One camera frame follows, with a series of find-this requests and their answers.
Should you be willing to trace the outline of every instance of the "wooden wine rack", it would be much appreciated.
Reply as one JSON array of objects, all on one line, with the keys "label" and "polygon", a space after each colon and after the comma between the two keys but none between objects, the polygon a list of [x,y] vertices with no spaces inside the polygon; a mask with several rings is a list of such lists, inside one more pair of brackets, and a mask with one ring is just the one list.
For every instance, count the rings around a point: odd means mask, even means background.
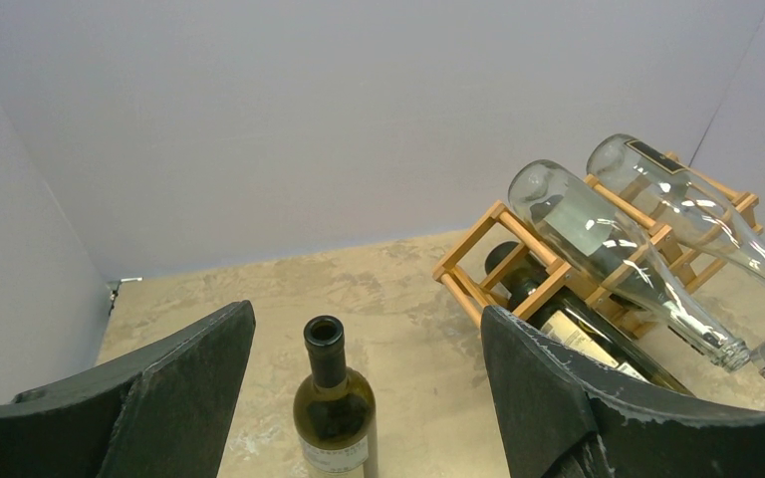
[{"label": "wooden wine rack", "polygon": [[[678,157],[671,152],[667,153],[666,156],[678,161]],[[763,227],[755,222],[754,209],[758,204],[757,195],[750,192],[735,191],[698,171],[693,170],[693,172],[719,189],[756,233],[760,234],[763,231]],[[630,184],[620,194],[609,191],[599,184],[596,177],[590,174],[585,178],[585,183],[615,204],[646,231],[650,243],[663,256],[670,271],[681,281],[684,289],[693,294],[702,284],[722,269],[725,261],[715,259],[697,272],[694,269],[694,261],[701,253],[678,244],[670,226],[656,220],[662,209],[656,209],[652,215],[646,215],[628,202],[642,190],[644,180],[641,176],[638,181]],[[459,262],[497,224],[514,234],[520,243],[484,279],[476,282],[459,266]],[[722,228],[716,225],[700,240],[710,241],[721,233]],[[639,258],[643,252],[645,252],[644,249],[638,249],[632,255],[633,259]],[[529,253],[535,255],[546,266],[548,278],[520,306],[511,311],[521,320],[528,320],[556,292],[566,286],[584,299],[589,307],[634,338],[643,336],[655,326],[654,322],[644,322],[637,319],[631,311],[612,300],[611,292],[602,285],[592,282],[582,272],[560,258],[550,246],[545,244],[501,201],[495,202],[471,226],[464,237],[441,258],[432,270],[432,278],[450,291],[450,294],[464,309],[476,327],[479,327],[482,321],[483,308],[492,305],[505,307],[508,304],[504,296],[495,293],[492,289],[509,273],[519,258]],[[618,283],[630,272],[629,266],[622,265],[607,277],[603,284]]]}]

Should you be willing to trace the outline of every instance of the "clear glass bottle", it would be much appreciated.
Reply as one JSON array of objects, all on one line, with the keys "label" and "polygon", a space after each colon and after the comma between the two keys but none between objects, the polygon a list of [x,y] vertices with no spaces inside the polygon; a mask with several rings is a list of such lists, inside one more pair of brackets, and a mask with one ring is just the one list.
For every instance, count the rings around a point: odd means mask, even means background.
[{"label": "clear glass bottle", "polygon": [[509,205],[556,253],[605,289],[653,312],[701,354],[728,371],[749,349],[687,294],[646,233],[580,178],[546,159],[524,167]]},{"label": "clear glass bottle", "polygon": [[672,227],[682,244],[724,259],[765,285],[765,243],[708,181],[627,134],[603,141],[588,173],[634,207]]},{"label": "clear glass bottle", "polygon": [[304,329],[312,374],[295,393],[295,428],[311,478],[377,478],[377,403],[345,362],[345,329],[332,316]]},{"label": "clear glass bottle", "polygon": [[[495,247],[485,258],[485,273],[493,271],[517,245],[509,241]],[[547,280],[544,266],[531,255],[520,259],[512,267],[500,281],[511,294],[510,311],[514,311]],[[554,341],[590,359],[638,380],[693,396],[660,363],[566,287],[559,289],[527,322]]]}]

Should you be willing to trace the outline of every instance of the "table surface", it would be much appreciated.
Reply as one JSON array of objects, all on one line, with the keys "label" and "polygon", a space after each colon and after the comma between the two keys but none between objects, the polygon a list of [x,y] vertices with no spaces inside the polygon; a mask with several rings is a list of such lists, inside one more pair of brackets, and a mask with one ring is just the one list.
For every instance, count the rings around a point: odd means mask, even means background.
[{"label": "table surface", "polygon": [[[474,278],[508,238],[499,229],[462,262]],[[302,330],[334,315],[345,324],[349,366],[377,395],[381,476],[508,476],[478,331],[430,278],[462,234],[125,283],[98,363],[251,301],[256,334],[218,475],[304,477],[292,423],[295,389],[310,372]],[[732,266],[695,297],[750,347],[765,339],[765,290]],[[640,344],[697,396],[764,409],[765,382],[753,365],[728,374],[664,327]]]}]

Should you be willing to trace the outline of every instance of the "green wine bottle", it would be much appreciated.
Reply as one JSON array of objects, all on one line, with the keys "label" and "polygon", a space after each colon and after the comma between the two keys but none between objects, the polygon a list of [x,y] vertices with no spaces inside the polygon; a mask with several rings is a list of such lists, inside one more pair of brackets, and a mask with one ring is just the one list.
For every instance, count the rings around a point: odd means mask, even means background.
[{"label": "green wine bottle", "polygon": [[[485,272],[493,271],[516,246],[516,242],[504,242],[495,247],[485,259]],[[515,310],[546,279],[544,267],[532,256],[519,260],[501,281],[511,293],[508,309]],[[590,359],[636,379],[692,395],[670,372],[566,287],[541,306],[528,322],[551,339]]]},{"label": "green wine bottle", "polygon": [[347,367],[345,330],[331,316],[304,328],[312,374],[295,393],[295,428],[312,478],[378,478],[377,404],[368,381]]}]

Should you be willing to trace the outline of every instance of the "bottle label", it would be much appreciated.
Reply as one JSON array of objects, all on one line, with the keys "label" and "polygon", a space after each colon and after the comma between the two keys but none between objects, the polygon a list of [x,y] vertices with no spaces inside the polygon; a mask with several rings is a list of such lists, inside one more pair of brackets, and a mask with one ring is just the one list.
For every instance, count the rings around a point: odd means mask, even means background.
[{"label": "bottle label", "polygon": [[626,361],[622,363],[621,365],[618,365],[618,370],[625,373],[628,376],[631,376],[632,378],[636,378],[640,381],[645,381],[649,383],[649,380],[646,379],[643,375],[640,374],[635,368]]},{"label": "bottle label", "polygon": [[628,363],[619,363],[615,360],[615,358],[606,352],[605,349],[600,347],[599,344],[594,342],[594,340],[591,339],[591,337],[579,326],[568,319],[562,311],[557,311],[553,314],[544,324],[544,327],[541,328],[541,332],[546,334],[550,339],[562,344],[568,349],[573,349],[589,359],[616,368],[617,370],[639,380],[648,381]]},{"label": "bottle label", "polygon": [[311,478],[365,478],[363,464],[368,459],[368,436],[341,450],[323,450],[301,438]]},{"label": "bottle label", "polygon": [[544,218],[547,224],[585,256],[594,254],[609,239],[612,234],[611,221],[617,210],[608,201],[591,201],[590,197],[586,197],[589,191],[568,188],[565,197]]},{"label": "bottle label", "polygon": [[670,159],[669,157],[661,154],[660,152],[652,149],[645,142],[638,139],[630,139],[626,141],[626,146],[634,150],[641,156],[649,159],[661,169],[669,172],[670,174],[676,174],[679,171],[684,171],[685,168],[680,163]]}]

